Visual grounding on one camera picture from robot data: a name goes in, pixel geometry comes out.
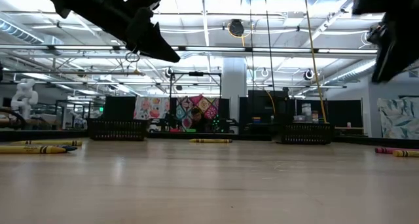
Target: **black plastic crate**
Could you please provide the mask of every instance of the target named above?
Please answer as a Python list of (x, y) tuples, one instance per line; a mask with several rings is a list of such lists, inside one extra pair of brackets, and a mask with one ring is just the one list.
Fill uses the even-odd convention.
[(147, 137), (149, 123), (148, 120), (89, 119), (88, 134), (93, 140), (143, 141)]
[(327, 145), (332, 142), (335, 126), (331, 124), (291, 123), (280, 126), (276, 143)]

